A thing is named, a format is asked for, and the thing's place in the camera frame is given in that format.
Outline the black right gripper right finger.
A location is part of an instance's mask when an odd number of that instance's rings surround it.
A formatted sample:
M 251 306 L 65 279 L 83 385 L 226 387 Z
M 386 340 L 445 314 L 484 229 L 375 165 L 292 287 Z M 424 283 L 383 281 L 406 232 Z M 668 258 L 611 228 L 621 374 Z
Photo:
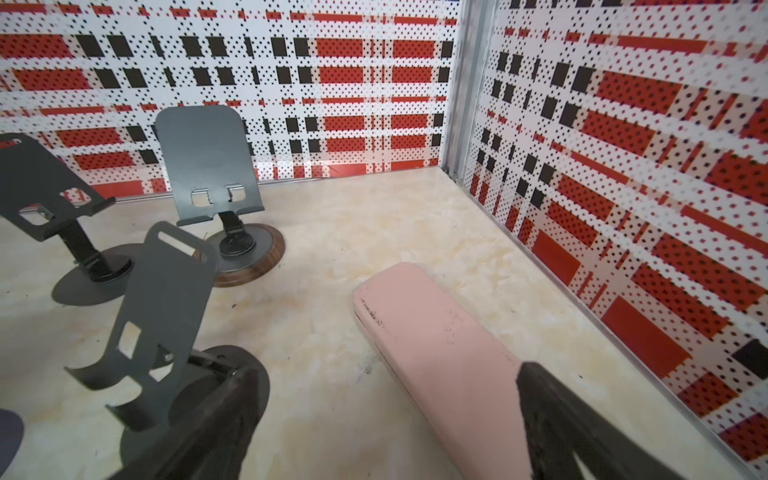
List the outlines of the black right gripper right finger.
M 535 362 L 517 377 L 534 479 L 679 479 Z

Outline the grey round phone stand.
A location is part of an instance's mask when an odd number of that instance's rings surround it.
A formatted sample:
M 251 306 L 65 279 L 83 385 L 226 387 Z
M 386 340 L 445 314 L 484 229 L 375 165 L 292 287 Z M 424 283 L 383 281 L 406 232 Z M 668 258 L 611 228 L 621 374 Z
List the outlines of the grey round phone stand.
M 139 386 L 137 397 L 108 408 L 124 428 L 123 467 L 241 368 L 259 369 L 258 408 L 261 420 L 264 416 L 270 379 L 255 356 L 234 345 L 194 347 L 216 273 L 217 260 L 203 240 L 168 222 L 156 223 L 139 250 L 104 353 L 94 364 L 68 371 L 93 391 L 125 379 Z

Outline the wooden base phone stand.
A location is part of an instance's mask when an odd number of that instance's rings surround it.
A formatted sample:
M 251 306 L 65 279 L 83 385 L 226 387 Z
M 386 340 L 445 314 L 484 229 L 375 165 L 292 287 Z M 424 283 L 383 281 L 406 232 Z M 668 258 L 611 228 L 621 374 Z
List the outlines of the wooden base phone stand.
M 286 250 L 282 233 L 241 219 L 265 207 L 237 111 L 225 105 L 169 107 L 154 126 L 177 224 L 221 220 L 222 230 L 204 241 L 218 260 L 214 285 L 244 285 L 275 268 Z

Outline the pink glasses case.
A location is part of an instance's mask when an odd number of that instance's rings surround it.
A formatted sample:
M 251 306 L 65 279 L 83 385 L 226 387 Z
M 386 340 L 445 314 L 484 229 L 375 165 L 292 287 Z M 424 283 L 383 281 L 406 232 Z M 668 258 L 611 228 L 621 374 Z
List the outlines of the pink glasses case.
M 464 478 L 531 478 L 518 357 L 412 263 L 363 282 L 353 309 Z

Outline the grey stand base corner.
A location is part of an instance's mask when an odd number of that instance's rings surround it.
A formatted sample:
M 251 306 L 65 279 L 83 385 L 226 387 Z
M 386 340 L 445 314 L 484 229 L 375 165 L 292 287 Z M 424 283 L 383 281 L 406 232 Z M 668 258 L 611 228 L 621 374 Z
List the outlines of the grey stand base corner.
M 21 417 L 10 410 L 0 410 L 0 476 L 14 460 L 24 436 Z

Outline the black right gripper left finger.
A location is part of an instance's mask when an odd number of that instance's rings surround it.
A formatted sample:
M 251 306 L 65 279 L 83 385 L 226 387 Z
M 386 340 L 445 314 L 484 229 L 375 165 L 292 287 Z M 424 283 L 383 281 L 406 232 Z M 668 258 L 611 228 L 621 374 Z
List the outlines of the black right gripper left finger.
M 261 420 L 259 369 L 247 366 L 114 479 L 237 479 Z

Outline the grey stand far left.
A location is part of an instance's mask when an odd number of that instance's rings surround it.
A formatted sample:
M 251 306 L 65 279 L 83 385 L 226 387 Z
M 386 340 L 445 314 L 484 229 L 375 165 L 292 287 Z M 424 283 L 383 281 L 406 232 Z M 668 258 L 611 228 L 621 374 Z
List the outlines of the grey stand far left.
M 59 237 L 74 257 L 75 267 L 51 292 L 55 302 L 91 306 L 125 294 L 140 245 L 100 251 L 79 223 L 81 217 L 92 217 L 115 202 L 32 137 L 1 136 L 1 215 L 38 242 Z

